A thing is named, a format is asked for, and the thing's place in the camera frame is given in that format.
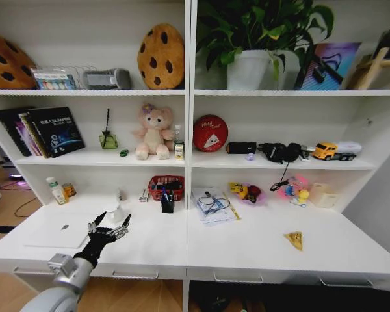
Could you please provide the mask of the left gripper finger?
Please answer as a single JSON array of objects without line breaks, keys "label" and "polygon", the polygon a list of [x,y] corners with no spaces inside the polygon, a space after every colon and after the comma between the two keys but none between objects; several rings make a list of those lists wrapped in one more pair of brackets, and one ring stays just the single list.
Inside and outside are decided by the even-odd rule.
[{"label": "left gripper finger", "polygon": [[128,227],[131,219],[131,214],[127,216],[127,218],[123,221],[123,224],[121,226],[118,226],[117,228],[113,229],[111,231],[111,237],[114,237],[115,240],[119,240],[120,238],[124,237],[128,232]]},{"label": "left gripper finger", "polygon": [[99,225],[103,221],[106,213],[107,213],[106,211],[103,212],[101,215],[97,216],[93,222],[88,223],[88,233],[106,233],[107,232],[107,228],[99,227]]}]

